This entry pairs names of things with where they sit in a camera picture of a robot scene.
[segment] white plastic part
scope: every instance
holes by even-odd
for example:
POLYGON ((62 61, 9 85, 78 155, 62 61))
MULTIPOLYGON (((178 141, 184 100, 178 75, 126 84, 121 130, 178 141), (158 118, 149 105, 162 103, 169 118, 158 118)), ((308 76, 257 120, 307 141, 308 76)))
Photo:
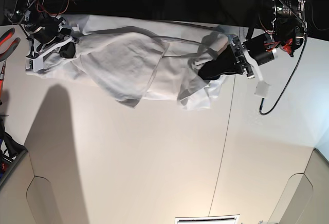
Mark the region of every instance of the white plastic part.
POLYGON ((256 87, 256 91, 255 91, 255 95, 259 96, 261 98, 267 98, 268 97, 268 93, 269 93, 269 89, 270 89, 270 85, 268 83, 266 83, 264 81, 263 78, 263 74, 261 72, 261 69, 259 68, 259 65, 257 64, 257 61, 254 60, 248 52, 245 51, 245 57, 247 62, 252 66, 252 68, 254 69, 254 73, 255 75, 257 75, 258 77, 258 84, 256 87))
POLYGON ((60 43, 56 43, 53 46, 51 46, 50 48, 46 49, 45 51, 41 52, 39 54, 39 56, 35 59, 30 58, 28 56, 25 57, 25 65, 26 65, 26 69, 30 69, 31 68, 31 61, 32 61, 32 68, 33 71, 40 71, 42 69, 44 69, 44 62, 43 62, 43 58, 44 56, 46 56, 47 54, 49 54, 50 52, 52 52, 53 50, 63 47, 66 44, 70 43, 73 41, 73 37, 69 36, 67 39, 65 39, 64 41, 60 42, 60 43))

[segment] red pliers handle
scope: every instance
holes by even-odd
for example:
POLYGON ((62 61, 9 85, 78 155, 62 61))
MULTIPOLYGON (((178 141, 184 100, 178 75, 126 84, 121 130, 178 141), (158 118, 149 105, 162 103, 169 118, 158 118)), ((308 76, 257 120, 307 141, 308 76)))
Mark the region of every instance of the red pliers handle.
MULTIPOLYGON (((5 34, 3 34, 0 37, 0 46, 7 40, 9 40, 10 38, 12 38, 12 36, 15 33, 15 28, 11 28, 10 30, 8 30, 5 34)), ((0 53, 0 62, 6 60, 8 57, 11 56, 11 54, 15 51, 15 49, 17 48, 17 46, 19 45, 21 39, 20 38, 16 38, 11 45, 9 46, 9 48, 3 52, 0 53)))

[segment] white towel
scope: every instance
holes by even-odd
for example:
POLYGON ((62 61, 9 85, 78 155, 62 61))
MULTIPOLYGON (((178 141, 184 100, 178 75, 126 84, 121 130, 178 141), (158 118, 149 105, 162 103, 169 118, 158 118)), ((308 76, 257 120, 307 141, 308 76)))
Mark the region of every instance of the white towel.
POLYGON ((53 53, 43 78, 96 83, 120 103, 141 98, 176 100, 186 110, 210 108, 224 77, 204 82, 198 70, 228 42, 226 35, 185 25, 132 18, 67 15, 66 26, 80 39, 73 59, 53 53))

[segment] pliers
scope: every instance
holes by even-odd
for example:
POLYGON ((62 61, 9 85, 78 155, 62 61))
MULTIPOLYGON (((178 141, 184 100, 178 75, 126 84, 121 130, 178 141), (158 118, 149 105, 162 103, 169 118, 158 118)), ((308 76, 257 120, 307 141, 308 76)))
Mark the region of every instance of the pliers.
MULTIPOLYGON (((0 47, 4 42, 12 38, 14 33, 15 33, 15 28, 11 28, 5 34, 3 34, 0 38, 0 47)), ((15 51, 15 49, 19 45, 20 41, 21 41, 20 38, 16 38, 4 53, 0 53, 0 62, 6 60, 8 57, 11 56, 11 54, 15 51)))

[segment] white cloth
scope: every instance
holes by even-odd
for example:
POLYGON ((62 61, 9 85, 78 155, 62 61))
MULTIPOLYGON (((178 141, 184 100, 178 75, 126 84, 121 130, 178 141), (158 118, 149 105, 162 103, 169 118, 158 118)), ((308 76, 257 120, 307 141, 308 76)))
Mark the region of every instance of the white cloth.
POLYGON ((140 99, 176 100, 186 110, 209 108, 224 77, 204 82, 198 70, 228 42, 207 29, 132 18, 66 15, 80 42, 73 59, 51 54, 43 78, 96 83, 117 101, 135 107, 140 99))

